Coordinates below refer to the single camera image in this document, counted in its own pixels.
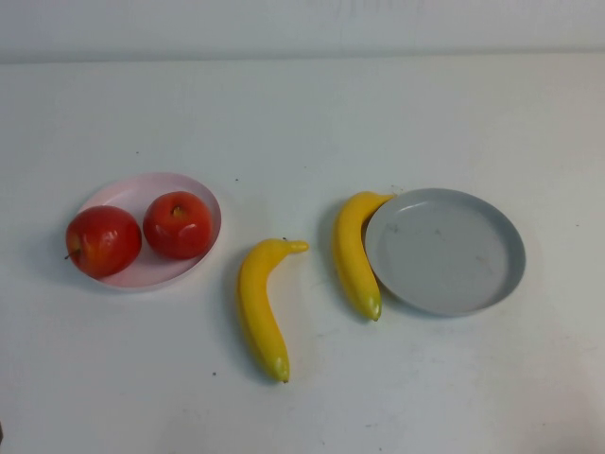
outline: pink plate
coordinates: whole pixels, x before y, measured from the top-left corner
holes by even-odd
[[[143,226],[143,216],[151,203],[162,194],[187,191],[195,194],[210,209],[213,236],[208,253],[213,249],[220,232],[220,207],[214,194],[196,180],[176,173],[145,173],[120,182],[111,183],[94,194],[79,211],[96,205],[113,205],[131,213]],[[125,270],[98,279],[107,287],[121,290],[151,290],[172,284],[195,268],[208,254],[189,260],[171,260],[157,255],[143,237],[141,253]]]

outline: red apple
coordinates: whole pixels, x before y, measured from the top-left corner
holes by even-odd
[[[170,192],[147,209],[143,233],[156,253],[169,258],[193,258],[205,253],[210,245],[212,215],[197,196]]]
[[[120,272],[141,252],[141,229],[132,215],[109,205],[79,213],[67,226],[67,257],[95,279]]]

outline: banana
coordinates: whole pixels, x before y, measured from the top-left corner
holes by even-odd
[[[338,278],[354,308],[377,321],[382,312],[380,290],[361,238],[364,223],[395,196],[360,192],[348,199],[338,213],[332,235],[332,255]]]
[[[289,380],[290,365],[284,338],[269,305],[267,279],[288,254],[308,249],[304,241],[266,239],[252,248],[237,276],[237,315],[246,340],[265,372],[284,383]]]

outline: plate rim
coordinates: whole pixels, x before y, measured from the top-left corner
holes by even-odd
[[[435,310],[433,308],[426,308],[422,304],[418,305],[414,301],[407,299],[405,297],[405,295],[402,295],[401,293],[394,291],[392,289],[392,287],[380,277],[379,272],[376,272],[376,269],[372,266],[372,259],[375,258],[376,255],[375,255],[375,251],[374,251],[375,248],[368,247],[369,246],[368,238],[373,237],[373,236],[378,237],[378,235],[373,234],[372,232],[380,233],[380,232],[384,231],[384,229],[385,229],[386,223],[383,223],[384,225],[378,224],[380,218],[382,216],[384,216],[384,215],[380,215],[380,213],[386,213],[388,211],[389,205],[393,205],[395,202],[397,202],[398,200],[400,201],[402,198],[408,197],[412,194],[428,193],[428,192],[437,193],[437,194],[447,193],[450,195],[456,195],[458,197],[462,197],[466,200],[474,201],[475,203],[479,203],[480,205],[487,207],[490,211],[492,211],[493,213],[496,213],[496,215],[501,217],[502,220],[504,220],[508,224],[510,231],[514,233],[515,241],[518,243],[519,250],[521,252],[521,255],[519,256],[519,258],[522,262],[522,265],[521,265],[521,268],[517,271],[518,278],[516,278],[516,282],[513,281],[514,285],[510,288],[509,291],[507,291],[505,294],[503,294],[498,300],[496,300],[494,302],[490,302],[490,300],[488,300],[484,306],[480,306],[478,308],[464,310],[464,311],[439,311],[439,310]],[[509,219],[509,217],[507,217],[501,210],[499,210],[493,204],[491,204],[488,201],[485,201],[473,194],[469,194],[467,192],[459,191],[456,189],[449,189],[449,188],[443,188],[443,187],[427,187],[427,188],[412,189],[407,192],[404,192],[403,194],[397,195],[396,197],[394,197],[393,199],[391,199],[389,201],[386,201],[373,213],[372,217],[368,221],[366,231],[364,233],[363,244],[364,244],[364,251],[366,253],[366,256],[368,257],[368,261],[370,263],[370,267],[372,269],[372,272],[373,272],[375,278],[377,279],[378,282],[380,282],[380,284],[391,295],[393,295],[395,297],[395,299],[399,300],[400,302],[402,302],[406,305],[409,305],[418,310],[421,310],[425,313],[438,315],[438,316],[442,316],[442,317],[458,317],[458,316],[475,314],[479,311],[485,310],[489,307],[502,303],[504,300],[506,300],[508,297],[510,297],[515,290],[517,290],[517,288],[521,284],[521,281],[523,280],[523,277],[525,275],[526,268],[527,268],[527,252],[526,252],[525,243],[524,243],[523,238],[521,237],[521,234],[519,233],[518,229],[515,227],[515,225],[512,223],[512,221]]]

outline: white table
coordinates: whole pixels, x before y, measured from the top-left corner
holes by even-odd
[[[2,454],[605,452],[605,55],[4,66],[0,139]],[[92,192],[159,170],[224,210],[199,272],[122,294],[63,261]],[[526,276],[474,316],[386,297],[362,323],[335,210],[428,186],[503,210]],[[312,245],[269,281],[287,385],[233,322],[269,236]]]

